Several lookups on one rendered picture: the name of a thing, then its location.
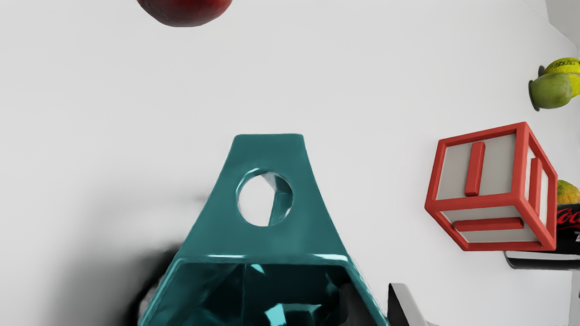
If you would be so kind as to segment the black soda can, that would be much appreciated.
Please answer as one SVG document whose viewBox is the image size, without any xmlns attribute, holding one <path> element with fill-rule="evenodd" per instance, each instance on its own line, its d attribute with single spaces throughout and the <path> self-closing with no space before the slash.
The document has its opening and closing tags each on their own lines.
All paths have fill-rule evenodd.
<svg viewBox="0 0 580 326">
<path fill-rule="evenodd" d="M 555 250 L 510 250 L 505 258 L 514 269 L 580 270 L 580 203 L 558 205 Z"/>
</svg>

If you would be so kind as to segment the yellow tennis ball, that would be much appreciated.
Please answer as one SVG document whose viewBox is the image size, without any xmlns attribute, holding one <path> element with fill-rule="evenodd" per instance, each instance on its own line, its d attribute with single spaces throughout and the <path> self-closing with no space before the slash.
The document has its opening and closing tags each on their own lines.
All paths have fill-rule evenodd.
<svg viewBox="0 0 580 326">
<path fill-rule="evenodd" d="M 560 58 L 545 68 L 543 74 L 563 73 L 568 76 L 572 86 L 572 98 L 580 95 L 580 58 Z"/>
</svg>

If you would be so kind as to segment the teal faceted mug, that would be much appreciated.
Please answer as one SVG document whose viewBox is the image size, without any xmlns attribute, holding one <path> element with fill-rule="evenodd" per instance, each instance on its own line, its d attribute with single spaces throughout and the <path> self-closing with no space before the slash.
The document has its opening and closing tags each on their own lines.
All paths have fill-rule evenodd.
<svg viewBox="0 0 580 326">
<path fill-rule="evenodd" d="M 234 138 L 138 326 L 389 326 L 336 231 L 300 134 Z"/>
</svg>

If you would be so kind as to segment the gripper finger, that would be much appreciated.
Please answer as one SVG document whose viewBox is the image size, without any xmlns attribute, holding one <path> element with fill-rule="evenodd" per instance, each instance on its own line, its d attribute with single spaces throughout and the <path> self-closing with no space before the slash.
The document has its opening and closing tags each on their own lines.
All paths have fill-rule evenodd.
<svg viewBox="0 0 580 326">
<path fill-rule="evenodd" d="M 390 326 L 437 326 L 423 317 L 404 283 L 389 284 L 387 320 Z"/>
</svg>

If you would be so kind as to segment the red apple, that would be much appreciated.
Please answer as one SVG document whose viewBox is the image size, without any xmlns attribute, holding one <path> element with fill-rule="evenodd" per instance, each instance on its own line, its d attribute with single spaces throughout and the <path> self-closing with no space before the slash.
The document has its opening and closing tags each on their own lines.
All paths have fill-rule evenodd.
<svg viewBox="0 0 580 326">
<path fill-rule="evenodd" d="M 155 20 L 170 27 L 198 27 L 221 16 L 232 0 L 137 0 Z"/>
</svg>

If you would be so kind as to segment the orange citrus fruit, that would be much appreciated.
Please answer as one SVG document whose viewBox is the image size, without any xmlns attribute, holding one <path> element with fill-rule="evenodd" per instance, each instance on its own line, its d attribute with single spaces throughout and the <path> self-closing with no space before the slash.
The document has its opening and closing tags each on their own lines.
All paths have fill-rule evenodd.
<svg viewBox="0 0 580 326">
<path fill-rule="evenodd" d="M 580 189 L 565 180 L 557 180 L 557 204 L 580 203 Z"/>
</svg>

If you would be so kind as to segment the green pear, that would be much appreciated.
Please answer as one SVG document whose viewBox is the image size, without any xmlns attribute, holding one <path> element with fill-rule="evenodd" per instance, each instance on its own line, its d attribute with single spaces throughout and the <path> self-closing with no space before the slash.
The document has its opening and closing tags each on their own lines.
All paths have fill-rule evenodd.
<svg viewBox="0 0 580 326">
<path fill-rule="evenodd" d="M 538 68 L 538 77 L 528 83 L 531 105 L 535 111 L 558 109 L 567 105 L 573 95 L 573 87 L 567 73 L 546 73 Z"/>
</svg>

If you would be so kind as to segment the red framed grey letter block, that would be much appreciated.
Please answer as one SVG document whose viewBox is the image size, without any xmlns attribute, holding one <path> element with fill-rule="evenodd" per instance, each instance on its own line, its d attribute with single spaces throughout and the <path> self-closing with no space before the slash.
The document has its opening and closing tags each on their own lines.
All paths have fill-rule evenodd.
<svg viewBox="0 0 580 326">
<path fill-rule="evenodd" d="M 441 139 L 425 209 L 465 251 L 555 250 L 557 180 L 526 122 Z"/>
</svg>

